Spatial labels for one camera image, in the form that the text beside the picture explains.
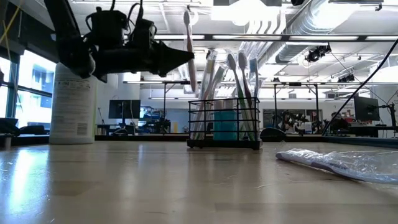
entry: black wire rack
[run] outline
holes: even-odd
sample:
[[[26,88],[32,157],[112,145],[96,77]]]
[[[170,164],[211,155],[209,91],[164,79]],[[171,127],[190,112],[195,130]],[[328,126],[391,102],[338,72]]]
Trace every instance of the black wire rack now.
[[[229,102],[233,107],[230,109],[215,109],[217,101],[222,101],[223,103]],[[245,105],[247,105],[248,102],[251,102],[251,105],[248,105],[250,108],[242,106],[242,101],[245,102]],[[187,140],[188,147],[229,147],[259,150],[262,145],[262,141],[259,139],[259,102],[258,98],[227,98],[189,101],[188,112],[190,138]],[[219,111],[233,111],[236,119],[216,119],[215,112]],[[209,130],[207,128],[210,123],[213,123],[213,127],[215,127],[216,123],[222,122],[236,122],[236,128],[233,128],[234,130]],[[244,122],[251,123],[252,130],[247,130],[246,128],[241,129],[240,125]],[[214,140],[214,134],[216,133],[236,133],[236,139]]]

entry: fluorescent light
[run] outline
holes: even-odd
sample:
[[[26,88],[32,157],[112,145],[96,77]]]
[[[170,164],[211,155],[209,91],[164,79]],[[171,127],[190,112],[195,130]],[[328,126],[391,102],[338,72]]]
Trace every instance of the fluorescent light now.
[[[308,41],[330,41],[330,40],[357,40],[359,37],[358,36],[351,36],[351,35],[306,35],[306,36],[299,36],[299,35],[293,35],[290,36],[289,40],[308,40]]]
[[[294,45],[294,46],[307,46],[307,45],[316,45],[316,46],[327,46],[328,42],[286,42],[286,45]]]
[[[396,40],[398,36],[370,36],[366,40]]]
[[[280,35],[213,35],[214,40],[280,40]]]
[[[164,100],[163,97],[149,97],[149,100]],[[192,97],[166,97],[166,100],[197,100],[198,98],[192,98]]]
[[[162,84],[161,81],[125,81],[127,84]]]
[[[185,40],[187,35],[165,35],[165,34],[158,34],[155,35],[155,40]],[[191,35],[192,40],[203,40],[205,39],[204,35]]]

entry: ceiling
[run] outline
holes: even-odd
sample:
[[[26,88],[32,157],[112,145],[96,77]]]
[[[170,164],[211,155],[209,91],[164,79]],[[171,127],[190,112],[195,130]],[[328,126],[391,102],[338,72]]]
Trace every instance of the ceiling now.
[[[14,4],[18,4],[19,0],[10,0]],[[76,20],[79,24],[82,34],[88,32],[85,24],[87,15],[95,12],[96,6],[102,6],[104,9],[110,7],[109,4],[77,4],[71,0],[70,4],[75,13]],[[123,4],[123,1],[117,0],[115,10],[122,11],[128,14],[130,5]],[[158,28],[158,34],[184,34],[185,26],[183,24],[183,12],[187,3],[191,0],[166,0],[169,2],[158,3],[144,1],[144,18],[155,22]],[[193,26],[194,34],[243,34],[246,33],[249,26],[236,26],[231,21],[214,21],[211,20],[211,9],[213,0],[197,0],[190,3],[192,9],[198,13],[198,22]],[[349,18],[341,25],[333,29],[332,34],[398,34],[398,5],[387,6],[381,11],[375,11],[375,6],[363,6],[360,10],[352,13]],[[286,13],[287,21],[297,13],[300,7],[293,7],[290,4],[282,6]],[[43,0],[29,0],[25,1],[22,9],[34,16],[40,22],[52,28],[49,15],[44,7]],[[171,47],[183,49],[183,42],[167,42]],[[369,66],[374,65],[382,56],[389,50],[391,43],[331,43],[332,52],[337,59],[332,55],[327,55],[319,62],[308,65],[303,65],[303,55],[299,55],[290,65],[282,68],[281,72],[276,74],[261,74],[264,78],[279,77],[283,82],[292,81],[306,81],[313,82],[332,80],[333,75],[338,76],[338,73],[344,71],[345,68],[354,68],[354,74],[360,80],[363,80],[369,73]],[[196,49],[230,49],[237,51],[241,46],[241,42],[205,42],[195,41],[194,47]],[[196,56],[196,66],[198,70],[203,70],[205,67],[205,51]],[[145,79],[156,78],[157,76],[142,73]]]

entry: monitor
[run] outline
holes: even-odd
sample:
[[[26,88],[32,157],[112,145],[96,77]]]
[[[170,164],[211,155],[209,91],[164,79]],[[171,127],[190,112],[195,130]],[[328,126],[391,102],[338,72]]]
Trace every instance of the monitor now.
[[[138,119],[140,107],[140,100],[111,100],[109,119]]]
[[[354,96],[355,119],[360,121],[380,121],[377,99]]]

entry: ventilation pipe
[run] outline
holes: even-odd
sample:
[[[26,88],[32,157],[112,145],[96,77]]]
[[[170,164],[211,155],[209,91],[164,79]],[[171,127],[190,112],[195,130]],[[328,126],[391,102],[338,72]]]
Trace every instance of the ventilation pipe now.
[[[306,9],[286,28],[284,34],[322,35],[329,34],[355,11],[358,5],[329,4],[329,0],[313,0]],[[286,45],[274,42],[259,61],[260,68],[266,63],[287,64],[309,45]]]

